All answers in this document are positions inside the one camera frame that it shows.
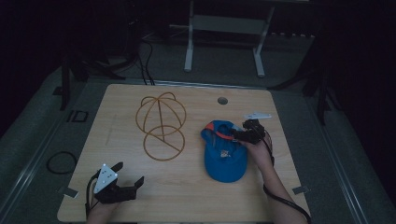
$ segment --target dark floor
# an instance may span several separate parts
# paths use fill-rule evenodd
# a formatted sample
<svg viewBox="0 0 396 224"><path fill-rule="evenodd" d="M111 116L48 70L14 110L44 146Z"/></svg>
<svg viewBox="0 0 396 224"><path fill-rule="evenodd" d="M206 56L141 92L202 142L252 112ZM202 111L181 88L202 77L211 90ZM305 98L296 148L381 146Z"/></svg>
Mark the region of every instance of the dark floor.
<svg viewBox="0 0 396 224"><path fill-rule="evenodd" d="M196 45L192 71L185 73L186 46L180 45L177 34L175 42L166 44L155 35L145 37L152 43L148 69L157 85L266 89L292 77L312 43L312 38L269 35L262 53L266 76L258 78L251 49L225 48L219 43ZM143 44L140 54L145 62L149 45ZM128 78L117 83L143 84L139 65L118 74ZM97 75L87 83L73 81L72 99L65 111L59 111L61 98L52 95L60 83L58 69L1 139L1 223L59 223L56 214L63 195L57 189L67 186L71 175L50 173L46 161L59 151L78 157L106 86L116 81ZM320 125L318 97L304 97L303 85L301 81L272 94L297 172L303 186L310 189L305 197L313 223L394 222L395 208L346 116L329 101L326 125ZM89 111L87 122L65 122L71 110ZM57 162L60 169L73 167L67 159Z"/></svg>

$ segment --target table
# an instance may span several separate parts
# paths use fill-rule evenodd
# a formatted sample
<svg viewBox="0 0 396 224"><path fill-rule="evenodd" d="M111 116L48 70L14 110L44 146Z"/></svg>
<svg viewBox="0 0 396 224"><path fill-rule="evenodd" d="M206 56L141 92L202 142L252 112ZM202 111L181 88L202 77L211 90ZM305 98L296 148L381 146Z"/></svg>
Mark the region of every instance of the table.
<svg viewBox="0 0 396 224"><path fill-rule="evenodd" d="M186 121L180 129L185 136L185 147L170 161L155 161L144 150L146 134L138 128L135 115L143 98L158 97L165 92L172 92L187 111ZM227 98L228 103L219 104L220 97ZM182 115L181 107L172 107ZM292 192L301 184L269 91L113 84L106 90L69 184L69 188L77 190L79 195L76 199L64 197L58 218L64 222L85 221L85 188L90 177L103 163L112 166L123 161L124 167L118 172L118 185L132 186L141 176L145 177L145 184L137 192L136 200L120 205L112 221L271 220L266 195L262 191L262 178L251 158L248 158L245 175L228 184L213 180L204 167L205 142L200 131L206 124L213 119L225 119L242 126L246 120L244 115L254 111L272 115L270 119L261 119L261 124L273 139L275 168L293 200L309 212L304 195ZM174 120L173 112L164 105L162 114L164 124ZM151 110L148 120L157 122L157 117ZM174 137L169 135L167 138L180 142L179 137L180 134L175 133ZM164 144L154 143L150 147L164 148Z"/></svg>

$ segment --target dark background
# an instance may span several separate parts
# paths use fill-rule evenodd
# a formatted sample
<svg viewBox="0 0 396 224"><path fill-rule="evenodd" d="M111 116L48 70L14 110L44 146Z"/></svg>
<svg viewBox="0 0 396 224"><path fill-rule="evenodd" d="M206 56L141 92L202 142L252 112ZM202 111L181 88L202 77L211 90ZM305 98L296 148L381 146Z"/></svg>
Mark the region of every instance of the dark background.
<svg viewBox="0 0 396 224"><path fill-rule="evenodd" d="M227 14L228 9L236 9L241 16L253 17L262 15L251 5L253 2L268 6L265 1L246 1L247 8L241 9L237 1L227 1L229 6L224 10L213 1L199 2L198 10ZM270 32L316 36L303 66L331 74L330 87L395 203L396 190L391 183L396 177L392 172L396 160L393 145L396 119L392 116L396 95L393 89L396 3L391 0L334 2L278 3ZM129 4L131 13L122 4ZM67 44L74 43L93 58L106 60L109 54L125 53L123 45L108 41L125 38L120 31L125 30L125 18L138 20L166 38L167 24L188 24L188 12L189 2L183 0L145 3L2 0L0 134L18 117L47 75L61 65ZM106 21L116 21L120 27L108 26ZM132 26L131 31L135 35L139 33L137 27ZM131 43L131 48L134 46L138 48L138 43Z"/></svg>

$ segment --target cable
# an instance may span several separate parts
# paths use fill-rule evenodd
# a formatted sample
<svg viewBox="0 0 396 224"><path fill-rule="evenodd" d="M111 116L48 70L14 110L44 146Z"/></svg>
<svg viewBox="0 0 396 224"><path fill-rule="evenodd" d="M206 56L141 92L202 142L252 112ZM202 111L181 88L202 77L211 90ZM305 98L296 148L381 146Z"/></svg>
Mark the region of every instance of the cable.
<svg viewBox="0 0 396 224"><path fill-rule="evenodd" d="M53 170L52 168L50 168L50 162L51 162L55 157L57 157L57 156L59 156L59 155L61 155L61 154L69 155L69 156L73 159L74 167L73 167L72 169L70 169L70 170L68 170L68 171L55 171L55 170ZM76 168L76 166L77 166L77 158L76 158L76 156L73 155L73 153L71 153L71 152L68 152L68 151L60 151L60 152L57 152L57 153L53 154L51 157L49 157L49 159L47 160L47 164L46 164L46 165L47 165L47 170L50 171L51 173L55 174L55 175L68 175L68 174L73 174L73 172L74 172L74 170L75 170L75 168Z"/></svg>
<svg viewBox="0 0 396 224"><path fill-rule="evenodd" d="M146 60L145 65L143 65L142 57L140 57L140 55L137 55L137 59L140 64L140 71L141 71L142 79L145 82L145 85L147 85L148 84L146 81L146 76L147 76L151 86L155 86L154 79L152 78L151 74L149 73L149 59L151 58L151 54L152 54L152 46L149 42L147 42L145 40L142 40L142 42L145 44L148 44L150 46L150 51L149 51L148 58Z"/></svg>
<svg viewBox="0 0 396 224"><path fill-rule="evenodd" d="M143 39L142 39L142 42L149 46L149 54L148 54L148 58L146 60L145 68L146 68L146 73L148 75L151 85L155 86L154 79L152 79L151 74L149 73L149 59L151 58L151 54L152 54L152 45L148 41L143 40Z"/></svg>
<svg viewBox="0 0 396 224"><path fill-rule="evenodd" d="M99 172L100 172L100 170L98 170L96 172L96 174L91 177L90 181L88 182L87 189L85 192L85 196L86 196L85 215L87 217L88 217L88 214L90 213L91 209L93 209L96 206L96 204L93 207L91 207L91 205L90 205L90 189L91 189L92 181L99 177Z"/></svg>
<svg viewBox="0 0 396 224"><path fill-rule="evenodd" d="M258 132L257 129L254 128L253 126L252 126L251 128L256 132L256 134L259 135L259 137L261 138L261 140L264 142L264 144L265 144L265 146L267 147L267 150L268 150L268 152L269 152L269 154L270 154L270 156L271 156L271 161L272 161L272 163L273 163L273 165L274 165L275 159L274 159L274 156L273 156L273 154L272 154L272 149L270 149L268 143L265 142L264 137L262 137L262 135L260 134L260 132ZM271 145L272 145L271 135L270 135L266 130L264 130L264 131L265 131L266 134L268 134L269 139L270 139L270 143L271 143ZM300 206L297 205L296 203L293 203L293 202L288 201L288 200L286 200L286 199L284 199L284 198L281 198L281 197L276 196L276 195L273 194L267 187L265 187L265 184L262 185L262 189L264 190L264 192L265 192L268 196L270 196L270 197L273 198L274 200L276 200L276 201L278 201L278 202L280 202L280 203L283 203L283 204L285 204L285 205L287 205L287 206L289 206L289 207L291 207L291 208L294 208L295 210L297 210L297 211L299 211L300 213L302 213L302 214L305 216L305 219L306 219L306 221L308 222L308 224L311 223L311 216L309 216L309 214L308 214L302 207L300 207Z"/></svg>
<svg viewBox="0 0 396 224"><path fill-rule="evenodd" d="M274 195L273 193L271 193L271 191L265 187L265 184L262 185L262 189L264 190L264 192L270 196L271 198L273 198L274 200L277 200L280 203L283 203L289 207L294 208L295 210L299 211L300 213L302 213L305 216L306 221L308 222L308 224L311 224L311 216L309 216L309 214L299 205L297 205L296 203L293 203L291 201L288 201L286 199L283 199L281 197L278 197L276 195Z"/></svg>

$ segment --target baseball cap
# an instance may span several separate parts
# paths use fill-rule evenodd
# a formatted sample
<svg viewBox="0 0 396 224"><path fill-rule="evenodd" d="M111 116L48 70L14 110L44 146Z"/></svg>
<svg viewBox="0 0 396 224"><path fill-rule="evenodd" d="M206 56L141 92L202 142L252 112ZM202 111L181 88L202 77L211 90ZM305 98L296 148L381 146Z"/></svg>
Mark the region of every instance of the baseball cap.
<svg viewBox="0 0 396 224"><path fill-rule="evenodd" d="M205 140L206 171L223 183L239 180L248 164L248 151L233 140L231 129L241 130L230 121L213 120L201 131Z"/></svg>

